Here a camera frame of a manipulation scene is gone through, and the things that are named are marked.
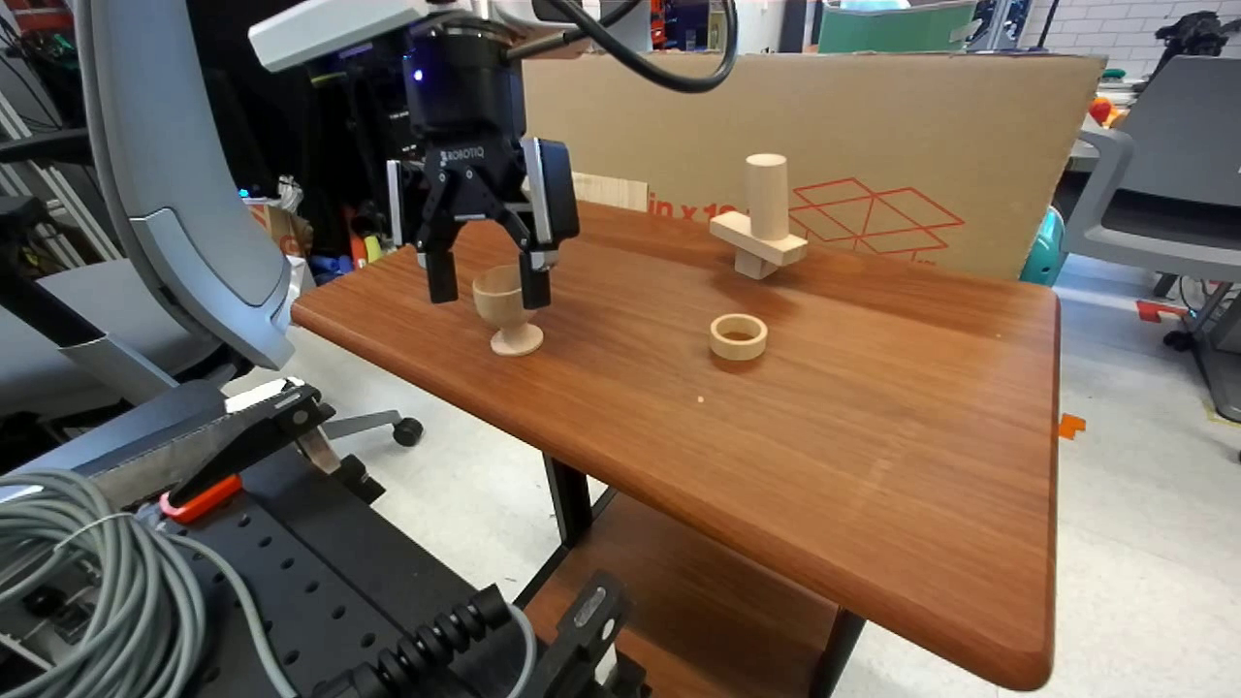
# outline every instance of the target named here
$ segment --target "wooden tabletop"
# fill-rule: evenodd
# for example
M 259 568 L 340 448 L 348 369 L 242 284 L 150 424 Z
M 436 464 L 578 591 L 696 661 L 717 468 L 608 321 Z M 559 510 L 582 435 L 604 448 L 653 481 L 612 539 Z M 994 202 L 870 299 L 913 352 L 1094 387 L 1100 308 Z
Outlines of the wooden tabletop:
M 582 211 L 546 346 L 503 362 L 459 240 L 461 302 L 413 251 L 308 294 L 294 320 L 1000 688 L 1050 676 L 1059 308 L 812 245 L 768 284 L 702 229 Z M 711 362 L 714 316 L 771 327 L 751 369 Z

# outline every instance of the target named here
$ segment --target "gray chair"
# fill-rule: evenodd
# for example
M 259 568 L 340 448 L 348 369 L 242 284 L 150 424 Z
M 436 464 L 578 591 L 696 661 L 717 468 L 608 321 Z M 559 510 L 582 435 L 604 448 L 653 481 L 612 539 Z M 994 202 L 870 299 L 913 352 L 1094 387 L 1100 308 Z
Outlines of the gray chair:
M 6 410 L 145 404 L 220 351 L 278 369 L 290 357 L 286 260 L 236 198 L 185 0 L 81 0 L 75 25 L 92 170 L 128 260 L 44 280 L 101 337 L 51 346 L 0 316 Z M 384 424 L 395 443 L 418 437 L 395 410 L 329 435 Z
M 1159 276 L 1241 280 L 1241 62 L 1166 62 L 1121 132 L 1084 132 L 1099 163 L 1068 247 Z M 1214 409 L 1241 421 L 1241 302 L 1194 329 Z

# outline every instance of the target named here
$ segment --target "cardboard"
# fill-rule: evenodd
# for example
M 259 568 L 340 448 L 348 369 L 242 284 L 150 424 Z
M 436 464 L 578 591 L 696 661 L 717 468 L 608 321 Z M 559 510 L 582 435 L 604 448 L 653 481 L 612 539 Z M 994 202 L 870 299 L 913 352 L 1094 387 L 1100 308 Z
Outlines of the cardboard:
M 714 59 L 662 55 L 673 72 Z M 711 227 L 744 211 L 744 154 L 793 159 L 793 233 L 944 271 L 1018 280 L 1091 108 L 1099 59 L 741 59 L 714 95 L 669 95 L 612 59 L 527 62 L 534 136 L 589 190 Z

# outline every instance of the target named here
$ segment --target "floor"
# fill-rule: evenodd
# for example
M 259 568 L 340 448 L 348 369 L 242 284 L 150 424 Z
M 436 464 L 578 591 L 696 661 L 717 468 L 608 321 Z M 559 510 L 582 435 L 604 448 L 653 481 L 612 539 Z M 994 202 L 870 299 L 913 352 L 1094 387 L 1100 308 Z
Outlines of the floor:
M 1135 321 L 1153 280 L 1071 260 L 1063 294 L 1063 410 L 1088 435 L 1059 459 L 1059 647 L 1038 693 L 1241 693 L 1241 428 L 1214 421 L 1170 327 Z M 415 452 L 340 443 L 387 490 L 378 505 L 470 581 L 524 591 L 556 550 L 543 461 L 524 443 L 317 342 L 294 337 L 290 371 L 340 414 L 401 409 L 427 424 Z M 864 627 L 842 698 L 1005 693 L 923 647 Z

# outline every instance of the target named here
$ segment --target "white wall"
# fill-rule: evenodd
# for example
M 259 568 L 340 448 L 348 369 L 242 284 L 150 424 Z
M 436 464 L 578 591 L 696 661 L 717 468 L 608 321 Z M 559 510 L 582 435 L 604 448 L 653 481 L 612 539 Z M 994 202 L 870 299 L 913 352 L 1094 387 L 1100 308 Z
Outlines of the white wall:
M 1050 0 L 1032 0 L 1023 44 L 1038 39 L 1049 8 Z M 1106 55 L 1111 68 L 1125 68 L 1129 78 L 1146 78 L 1165 55 L 1157 31 L 1187 12 L 1219 12 L 1222 20 L 1238 20 L 1241 0 L 1059 0 L 1049 50 Z

